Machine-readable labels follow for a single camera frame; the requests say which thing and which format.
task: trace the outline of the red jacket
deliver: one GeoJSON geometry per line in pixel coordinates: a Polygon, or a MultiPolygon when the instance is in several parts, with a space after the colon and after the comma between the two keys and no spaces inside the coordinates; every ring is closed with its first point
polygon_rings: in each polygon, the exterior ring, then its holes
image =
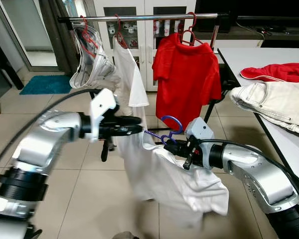
{"type": "Polygon", "coordinates": [[[245,68],[240,75],[248,80],[299,82],[299,63],[245,68]]]}
{"type": "MultiPolygon", "coordinates": [[[[164,38],[153,63],[153,78],[158,81],[156,116],[177,118],[185,129],[199,117],[201,107],[221,98],[218,60],[210,46],[183,45],[177,33],[164,38]]],[[[166,119],[173,129],[177,124],[166,119]]]]}

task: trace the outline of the doormat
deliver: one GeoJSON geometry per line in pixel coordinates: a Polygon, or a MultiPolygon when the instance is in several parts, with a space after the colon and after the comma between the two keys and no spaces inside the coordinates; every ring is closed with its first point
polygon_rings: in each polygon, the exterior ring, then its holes
{"type": "Polygon", "coordinates": [[[68,76],[34,76],[20,95],[67,94],[71,90],[68,76]]]}

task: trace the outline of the sleeve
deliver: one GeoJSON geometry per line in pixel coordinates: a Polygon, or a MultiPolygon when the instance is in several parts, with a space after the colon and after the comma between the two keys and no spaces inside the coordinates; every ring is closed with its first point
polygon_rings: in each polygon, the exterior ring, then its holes
{"type": "Polygon", "coordinates": [[[208,67],[208,72],[200,93],[200,100],[201,104],[204,106],[209,104],[210,100],[220,99],[221,83],[219,76],[219,65],[217,57],[213,54],[211,57],[211,64],[208,67]]]}
{"type": "Polygon", "coordinates": [[[140,106],[148,106],[148,105],[149,105],[149,100],[143,85],[142,76],[139,68],[135,63],[129,106],[140,107],[140,106]]]}
{"type": "Polygon", "coordinates": [[[152,65],[153,79],[168,79],[173,58],[175,45],[170,42],[169,37],[164,38],[157,49],[152,65]]]}

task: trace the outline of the curtain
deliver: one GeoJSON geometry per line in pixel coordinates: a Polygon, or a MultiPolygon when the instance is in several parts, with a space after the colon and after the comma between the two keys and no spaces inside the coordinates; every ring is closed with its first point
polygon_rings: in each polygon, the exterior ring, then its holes
{"type": "MultiPolygon", "coordinates": [[[[96,11],[95,11],[93,0],[83,0],[83,5],[84,5],[84,10],[85,10],[86,16],[96,16],[96,11]]],[[[90,27],[94,28],[95,30],[97,30],[98,32],[100,32],[99,25],[96,21],[88,22],[88,25],[90,27]]]]}
{"type": "Polygon", "coordinates": [[[39,3],[58,68],[66,75],[73,75],[79,65],[75,45],[66,24],[57,20],[58,16],[68,16],[65,6],[62,0],[39,0],[39,3]]]}

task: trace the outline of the red hanger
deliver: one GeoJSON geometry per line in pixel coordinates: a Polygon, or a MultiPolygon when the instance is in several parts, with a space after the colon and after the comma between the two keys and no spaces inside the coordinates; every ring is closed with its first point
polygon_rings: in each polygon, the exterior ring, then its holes
{"type": "Polygon", "coordinates": [[[114,14],[114,16],[116,16],[118,18],[118,22],[119,22],[119,29],[118,32],[115,34],[116,39],[118,40],[118,43],[125,49],[128,48],[128,45],[126,44],[123,35],[121,34],[121,20],[119,18],[119,16],[117,14],[114,14]]]}
{"type": "MultiPolygon", "coordinates": [[[[97,49],[99,48],[98,44],[95,43],[95,41],[93,41],[93,39],[91,38],[89,32],[88,32],[88,22],[87,20],[85,19],[84,16],[80,16],[80,18],[83,18],[84,20],[84,23],[85,23],[85,28],[82,32],[82,37],[86,40],[86,42],[89,42],[89,43],[92,43],[97,49]]],[[[85,46],[83,44],[81,44],[82,48],[91,56],[93,56],[95,58],[95,54],[90,52],[88,49],[85,48],[85,46]]]]}
{"type": "Polygon", "coordinates": [[[193,13],[192,11],[190,11],[188,14],[193,14],[193,15],[194,15],[194,23],[193,23],[192,26],[190,26],[190,27],[188,28],[188,30],[183,31],[183,33],[181,33],[181,34],[179,35],[180,42],[185,42],[185,43],[189,44],[190,46],[193,46],[195,41],[198,41],[200,44],[203,44],[200,40],[198,40],[198,39],[196,38],[194,32],[191,31],[191,29],[192,29],[192,28],[195,26],[195,24],[196,24],[196,14],[193,13]],[[184,33],[185,33],[185,32],[190,32],[190,34],[191,34],[191,36],[192,36],[192,38],[193,38],[192,41],[188,42],[188,41],[183,40],[183,36],[184,36],[184,33]]]}

